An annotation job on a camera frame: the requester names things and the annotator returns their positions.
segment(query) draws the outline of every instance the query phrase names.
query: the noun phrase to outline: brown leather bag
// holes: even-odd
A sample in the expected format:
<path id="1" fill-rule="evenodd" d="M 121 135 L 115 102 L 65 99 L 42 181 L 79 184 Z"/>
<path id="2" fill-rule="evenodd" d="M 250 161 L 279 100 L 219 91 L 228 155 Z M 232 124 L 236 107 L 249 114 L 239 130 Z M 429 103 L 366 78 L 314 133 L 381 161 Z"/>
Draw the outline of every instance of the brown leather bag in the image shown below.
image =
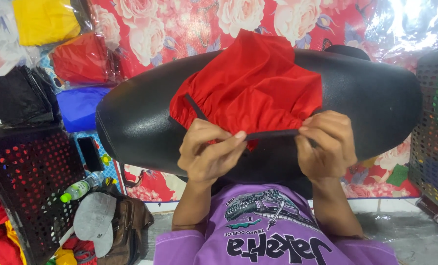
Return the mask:
<path id="1" fill-rule="evenodd" d="M 98 258 L 98 265 L 132 265 L 138 260 L 142 246 L 143 229 L 153 223 L 153 216 L 139 199 L 130 198 L 116 192 L 110 184 L 104 187 L 104 192 L 118 199 L 112 222 L 114 240 L 109 253 Z"/>

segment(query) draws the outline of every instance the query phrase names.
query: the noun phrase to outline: baseball cap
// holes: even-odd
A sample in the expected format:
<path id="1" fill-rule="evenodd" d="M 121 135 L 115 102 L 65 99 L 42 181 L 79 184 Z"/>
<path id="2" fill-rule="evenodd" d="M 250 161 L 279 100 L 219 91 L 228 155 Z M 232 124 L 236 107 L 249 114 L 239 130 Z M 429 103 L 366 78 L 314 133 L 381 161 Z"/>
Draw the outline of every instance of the baseball cap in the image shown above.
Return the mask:
<path id="1" fill-rule="evenodd" d="M 80 240 L 94 244 L 97 257 L 108 254 L 113 242 L 111 221 L 116 210 L 116 198 L 101 192 L 88 194 L 80 203 L 73 228 Z"/>

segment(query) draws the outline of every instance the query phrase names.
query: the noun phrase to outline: floral backdrop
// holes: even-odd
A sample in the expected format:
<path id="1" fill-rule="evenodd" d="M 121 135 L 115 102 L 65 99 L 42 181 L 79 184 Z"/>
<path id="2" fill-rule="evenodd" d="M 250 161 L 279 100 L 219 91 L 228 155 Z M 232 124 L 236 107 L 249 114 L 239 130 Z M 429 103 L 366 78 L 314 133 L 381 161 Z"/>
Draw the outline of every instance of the floral backdrop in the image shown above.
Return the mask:
<path id="1" fill-rule="evenodd" d="M 285 37 L 301 49 L 343 44 L 365 51 L 371 60 L 415 71 L 416 58 L 383 58 L 364 32 L 375 0 L 93 0 L 95 30 L 121 57 L 125 78 L 183 57 L 226 49 L 240 29 Z M 350 167 L 341 179 L 348 198 L 417 197 L 407 180 L 410 136 L 398 147 Z M 127 167 L 124 172 L 130 174 Z M 149 171 L 127 188 L 151 201 L 178 200 L 178 178 Z"/>

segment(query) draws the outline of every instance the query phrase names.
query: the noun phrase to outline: person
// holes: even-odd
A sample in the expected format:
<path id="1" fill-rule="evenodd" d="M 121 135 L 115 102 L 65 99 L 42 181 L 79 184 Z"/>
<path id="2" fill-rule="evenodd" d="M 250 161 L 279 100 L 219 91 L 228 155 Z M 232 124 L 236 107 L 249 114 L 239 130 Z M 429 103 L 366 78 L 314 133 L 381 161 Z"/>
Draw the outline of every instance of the person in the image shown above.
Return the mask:
<path id="1" fill-rule="evenodd" d="M 398 264 L 388 245 L 364 239 L 341 187 L 340 177 L 357 162 L 346 115 L 313 115 L 295 137 L 299 166 L 312 183 L 315 219 L 302 196 L 279 184 L 234 184 L 211 197 L 212 184 L 245 150 L 245 137 L 194 120 L 178 160 L 188 182 L 172 231 L 156 239 L 155 265 Z"/>

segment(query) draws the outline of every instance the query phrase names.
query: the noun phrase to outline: green bottle cap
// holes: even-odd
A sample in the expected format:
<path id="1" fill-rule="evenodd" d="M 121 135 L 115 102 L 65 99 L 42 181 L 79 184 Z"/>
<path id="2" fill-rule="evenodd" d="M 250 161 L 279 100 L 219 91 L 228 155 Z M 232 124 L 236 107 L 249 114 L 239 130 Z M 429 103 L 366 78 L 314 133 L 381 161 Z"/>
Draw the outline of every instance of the green bottle cap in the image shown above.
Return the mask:
<path id="1" fill-rule="evenodd" d="M 70 193 L 64 193 L 62 196 L 60 196 L 60 200 L 62 202 L 68 202 L 69 200 L 71 200 Z"/>

